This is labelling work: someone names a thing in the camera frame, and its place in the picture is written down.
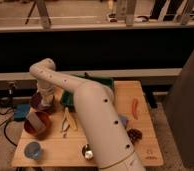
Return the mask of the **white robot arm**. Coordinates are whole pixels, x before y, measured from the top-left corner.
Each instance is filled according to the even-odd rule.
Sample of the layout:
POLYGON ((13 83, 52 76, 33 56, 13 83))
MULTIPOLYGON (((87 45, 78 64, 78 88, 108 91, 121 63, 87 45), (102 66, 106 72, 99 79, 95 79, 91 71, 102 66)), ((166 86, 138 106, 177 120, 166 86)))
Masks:
POLYGON ((73 94, 75 111, 99 171, 146 171, 115 110, 111 89, 57 72, 54 67, 46 58, 33 64, 29 72, 40 85, 56 85, 73 94))

